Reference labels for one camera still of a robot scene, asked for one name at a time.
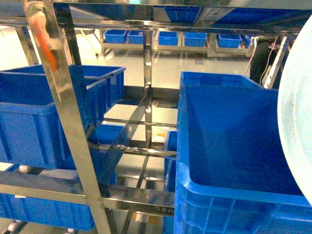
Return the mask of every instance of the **plastic crate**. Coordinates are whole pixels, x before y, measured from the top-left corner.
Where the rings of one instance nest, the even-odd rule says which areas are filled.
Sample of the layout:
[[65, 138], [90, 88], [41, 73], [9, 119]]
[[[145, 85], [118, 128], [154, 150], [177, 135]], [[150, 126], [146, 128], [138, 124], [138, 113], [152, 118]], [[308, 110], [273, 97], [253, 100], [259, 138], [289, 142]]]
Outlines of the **plastic crate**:
[[164, 7], [171, 22], [195, 22], [199, 13], [199, 7], [193, 6], [165, 6]]
[[0, 194], [0, 217], [90, 231], [95, 227], [89, 206]]
[[242, 42], [240, 35], [218, 34], [218, 46], [220, 48], [238, 48]]
[[[176, 142], [177, 142], [177, 131], [169, 131], [167, 134], [166, 141], [165, 141], [164, 150], [176, 151]], [[164, 179], [166, 177], [166, 171], [168, 168], [169, 161], [172, 158], [176, 158], [176, 157], [165, 156]]]
[[126, 43], [127, 33], [126, 30], [108, 30], [104, 34], [106, 43], [124, 44]]
[[128, 33], [128, 40], [130, 44], [143, 44], [143, 31], [130, 31]]
[[237, 8], [217, 21], [225, 24], [260, 24], [308, 14], [309, 11]]
[[[86, 78], [89, 94], [104, 90], [104, 79]], [[98, 106], [101, 98], [96, 99]], [[61, 168], [70, 150], [44, 75], [0, 73], [0, 161]]]
[[207, 33], [185, 33], [184, 34], [184, 45], [185, 46], [206, 46]]
[[180, 88], [182, 85], [192, 84], [263, 89], [261, 85], [242, 75], [181, 72]]
[[159, 45], [177, 45], [176, 32], [160, 32], [158, 36]]
[[[99, 142], [102, 144], [111, 144], [121, 132], [122, 128], [123, 126], [108, 124], [97, 127], [96, 134]], [[92, 157], [97, 178], [99, 179], [101, 175], [107, 173], [105, 163], [109, 164], [112, 161], [108, 162], [105, 157], [94, 158], [94, 155], [92, 155]], [[12, 172], [15, 168], [16, 167], [11, 167], [8, 171]], [[113, 173], [110, 180], [106, 181], [106, 183], [107, 182], [109, 184], [115, 184], [116, 174]], [[95, 227], [93, 217], [87, 205], [32, 197], [18, 198], [8, 194], [0, 194], [0, 217], [81, 231], [90, 231]]]
[[285, 160], [276, 90], [181, 87], [175, 234], [309, 234]]
[[[171, 158], [168, 163], [167, 171], [165, 171], [164, 191], [175, 192], [176, 189], [176, 158]], [[164, 216], [162, 234], [174, 233], [174, 218]]]
[[[83, 65], [83, 74], [87, 78], [100, 78], [107, 79], [107, 86], [101, 93], [89, 93], [91, 108], [94, 118], [98, 124], [104, 120], [104, 113], [109, 111], [124, 95], [124, 71], [125, 67], [114, 66], [92, 66]], [[18, 73], [31, 73], [31, 74], [44, 74], [42, 65], [21, 67], [4, 72], [18, 72]], [[98, 106], [97, 103], [104, 103], [105, 106]]]
[[252, 43], [252, 38], [249, 35], [240, 35], [243, 42], [245, 43], [246, 48], [249, 48], [250, 44]]
[[[167, 134], [164, 149], [176, 151], [177, 144], [177, 131], [169, 131]], [[176, 157], [165, 157], [165, 170], [164, 170], [164, 191], [175, 192], [176, 190]], [[164, 216], [162, 234], [174, 233], [174, 218]]]
[[[110, 125], [110, 124], [102, 124], [96, 128], [96, 135], [97, 140], [100, 144], [112, 144], [115, 138], [120, 134], [121, 130], [123, 129], [123, 126], [121, 125]], [[127, 138], [127, 131], [124, 131], [124, 137]], [[116, 173], [115, 169], [111, 173], [112, 176], [109, 178], [107, 176], [108, 174], [108, 168], [112, 165], [117, 165], [120, 158], [122, 157], [121, 151], [115, 151], [113, 158], [108, 158], [105, 154], [106, 151], [102, 152], [95, 152], [91, 151], [91, 158], [94, 165], [94, 170], [97, 175], [97, 181], [98, 183], [109, 183], [109, 184], [115, 184], [116, 183]], [[59, 166], [61, 169], [69, 169], [69, 170], [75, 170], [75, 164], [73, 157], [68, 157], [62, 165]]]

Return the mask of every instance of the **cable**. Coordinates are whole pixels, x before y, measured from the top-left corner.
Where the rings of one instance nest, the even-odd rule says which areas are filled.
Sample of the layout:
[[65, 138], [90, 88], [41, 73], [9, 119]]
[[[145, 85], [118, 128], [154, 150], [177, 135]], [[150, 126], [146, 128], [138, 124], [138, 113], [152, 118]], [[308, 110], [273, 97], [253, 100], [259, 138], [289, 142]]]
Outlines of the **cable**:
[[246, 70], [245, 70], [244, 75], [246, 75], [246, 73], [247, 73], [247, 71], [248, 71], [248, 68], [249, 68], [249, 66], [250, 66], [250, 64], [251, 64], [251, 62], [252, 62], [252, 60], [253, 60], [253, 58], [254, 58], [255, 50], [256, 50], [256, 48], [257, 48], [257, 38], [252, 38], [252, 40], [253, 40], [253, 46], [254, 46], [254, 48], [253, 48], [253, 53], [252, 53], [252, 55], [251, 55], [251, 57], [250, 57], [250, 60], [249, 60], [249, 62], [248, 62], [248, 65], [247, 65], [247, 67], [246, 67]]
[[263, 77], [264, 77], [264, 74], [265, 74], [265, 73], [267, 72], [267, 70], [268, 70], [269, 62], [270, 62], [270, 57], [271, 57], [271, 54], [272, 54], [272, 52], [273, 52], [273, 50], [274, 50], [275, 44], [276, 44], [276, 42], [277, 42], [277, 38], [278, 38], [278, 37], [275, 38], [274, 44], [273, 44], [272, 49], [271, 49], [271, 51], [270, 51], [270, 53], [269, 53], [267, 65], [266, 65], [266, 67], [265, 67], [265, 69], [264, 69], [264, 71], [263, 71], [263, 73], [262, 73], [262, 75], [261, 75], [261, 77], [260, 77], [259, 84], [260, 84], [261, 86], [262, 86], [261, 83], [262, 83], [262, 79], [263, 79]]

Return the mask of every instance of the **white floor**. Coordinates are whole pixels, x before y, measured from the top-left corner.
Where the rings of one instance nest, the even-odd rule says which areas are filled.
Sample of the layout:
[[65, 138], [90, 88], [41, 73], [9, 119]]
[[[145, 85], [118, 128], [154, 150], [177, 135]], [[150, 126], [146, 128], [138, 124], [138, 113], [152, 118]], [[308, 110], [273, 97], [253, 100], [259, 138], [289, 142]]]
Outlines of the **white floor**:
[[[0, 27], [0, 70], [6, 70], [16, 67], [27, 66], [27, 60], [20, 45], [18, 36], [14, 28]], [[93, 35], [88, 36], [94, 47], [101, 52], [101, 47]], [[143, 86], [143, 53], [140, 51], [112, 51], [107, 56], [100, 56], [96, 59], [94, 51], [91, 49], [84, 37], [78, 37], [78, 45], [80, 56], [83, 64], [94, 65], [113, 65], [125, 66], [125, 85]], [[178, 88], [181, 71], [198, 71], [210, 73], [229, 73], [229, 74], [244, 74], [248, 60], [242, 58], [210, 58], [204, 56], [195, 56], [188, 54], [188, 58], [180, 53], [158, 52], [153, 54], [153, 86], [163, 88]], [[116, 105], [105, 116], [128, 119], [134, 111], [135, 106]], [[176, 123], [176, 109], [153, 109], [154, 122]], [[140, 126], [134, 136], [134, 139], [145, 140], [144, 126]], [[153, 127], [153, 140], [165, 140], [167, 128]], [[144, 157], [124, 155], [121, 159], [117, 173], [138, 175], [143, 164]], [[6, 165], [0, 163], [0, 170], [5, 170]], [[146, 176], [162, 178], [163, 174], [163, 159], [151, 158], [148, 163]], [[129, 180], [128, 186], [135, 186], [136, 181]], [[162, 184], [157, 185], [157, 189], [161, 188]], [[115, 212], [118, 231], [121, 231], [126, 213]], [[0, 219], [0, 232], [5, 230], [9, 225], [10, 220]], [[130, 234], [137, 233], [138, 223], [132, 221], [129, 232]], [[148, 224], [147, 234], [159, 234], [162, 229], [162, 220], [158, 219], [158, 224]], [[38, 224], [27, 224], [21, 234], [61, 234], [66, 232], [65, 229], [53, 228]]]

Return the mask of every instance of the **metal shelf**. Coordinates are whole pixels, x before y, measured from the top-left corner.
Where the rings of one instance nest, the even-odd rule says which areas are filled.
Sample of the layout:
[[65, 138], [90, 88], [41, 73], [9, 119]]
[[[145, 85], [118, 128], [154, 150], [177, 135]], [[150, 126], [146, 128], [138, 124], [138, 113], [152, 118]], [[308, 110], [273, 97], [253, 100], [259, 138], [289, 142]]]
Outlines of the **metal shelf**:
[[[35, 64], [33, 47], [30, 44], [30, 36], [26, 26], [29, 25], [33, 35], [36, 37], [36, 45], [39, 51], [50, 89], [61, 119], [66, 138], [68, 140], [75, 165], [78, 170], [81, 184], [65, 179], [56, 179], [38, 175], [18, 174], [0, 172], [0, 193], [30, 196], [56, 201], [74, 202], [78, 204], [88, 204], [94, 217], [99, 234], [117, 233], [116, 224], [111, 210], [127, 210], [128, 215], [124, 225], [124, 233], [129, 226], [131, 212], [141, 212], [150, 215], [173, 215], [174, 214], [174, 193], [160, 192], [141, 189], [144, 179], [144, 172], [150, 156], [164, 157], [174, 156], [176, 152], [159, 150], [152, 142], [152, 126], [162, 126], [163, 123], [152, 121], [152, 102], [163, 101], [164, 105], [172, 108], [176, 106], [178, 100], [178, 90], [156, 89], [152, 87], [152, 52], [153, 51], [178, 51], [195, 53], [234, 53], [246, 54], [247, 49], [218, 48], [216, 41], [212, 41], [211, 48], [208, 47], [188, 47], [160, 46], [152, 44], [152, 31], [177, 31], [177, 32], [207, 32], [207, 33], [232, 33], [243, 35], [281, 35], [296, 37], [300, 27], [295, 26], [274, 26], [274, 25], [233, 25], [204, 23], [171, 23], [152, 21], [151, 5], [187, 5], [187, 6], [207, 6], [207, 7], [230, 7], [225, 10], [229, 12], [232, 8], [270, 8], [270, 9], [312, 9], [312, 2], [296, 2], [286, 0], [274, 0], [267, 3], [263, 0], [139, 0], [134, 3], [132, 0], [54, 0], [54, 6], [49, 1], [22, 0], [26, 12], [25, 16], [0, 16], [0, 24], [11, 25], [18, 28], [19, 38], [23, 44], [23, 49], [27, 54], [29, 64]], [[72, 19], [71, 11], [66, 3], [99, 3], [99, 4], [134, 4], [145, 5], [146, 20], [103, 20], [99, 19]], [[49, 32], [44, 22], [49, 23]], [[110, 49], [133, 49], [143, 50], [144, 53], [144, 88], [125, 87], [126, 100], [141, 100], [137, 109], [129, 120], [119, 120], [131, 126], [131, 136], [139, 124], [145, 125], [146, 141], [135, 142], [136, 145], [124, 146], [118, 144], [120, 139], [109, 145], [91, 145], [87, 142], [86, 133], [94, 129], [94, 123], [90, 117], [89, 100], [86, 98], [86, 89], [81, 87], [81, 96], [77, 97], [73, 89], [74, 82], [84, 82], [83, 74], [72, 80], [68, 65], [80, 65], [80, 56], [74, 27], [96, 28], [96, 29], [131, 29], [144, 31], [144, 44], [104, 44], [104, 48]], [[42, 49], [43, 42], [40, 37], [44, 37], [47, 46], [54, 49], [53, 61]], [[93, 168], [89, 147], [94, 150], [121, 150], [130, 154], [145, 156], [144, 164], [138, 177], [136, 188], [123, 186], [98, 185]]]
[[265, 8], [265, 9], [298, 9], [311, 10], [312, 2], [292, 0], [54, 0], [54, 3], [85, 3], [85, 4], [124, 4], [124, 5], [159, 5], [159, 6], [207, 6], [233, 8]]
[[[106, 49], [112, 50], [143, 50], [143, 44], [116, 44], [116, 43], [101, 43], [102, 51], [105, 54]], [[209, 39], [206, 41], [206, 46], [195, 47], [195, 46], [185, 46], [184, 45], [184, 35], [183, 33], [178, 34], [178, 45], [158, 45], [158, 32], [153, 36], [153, 51], [171, 51], [171, 52], [190, 52], [190, 53], [202, 53], [209, 56], [217, 56], [217, 54], [231, 54], [231, 55], [246, 55], [248, 49], [240, 48], [219, 48], [216, 41], [216, 35], [210, 35]]]

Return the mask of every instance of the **wheel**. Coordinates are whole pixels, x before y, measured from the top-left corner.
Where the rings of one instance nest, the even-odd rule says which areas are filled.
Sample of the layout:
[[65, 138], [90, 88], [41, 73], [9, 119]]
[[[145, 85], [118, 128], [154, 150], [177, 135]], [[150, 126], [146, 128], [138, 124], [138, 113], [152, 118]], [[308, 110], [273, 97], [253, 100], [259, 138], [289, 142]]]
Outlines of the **wheel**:
[[10, 223], [8, 227], [8, 231], [13, 232], [17, 228], [17, 226], [18, 226], [18, 223], [16, 222]]
[[31, 170], [31, 167], [25, 166], [25, 165], [20, 165], [19, 166], [19, 172], [20, 173], [29, 173]]

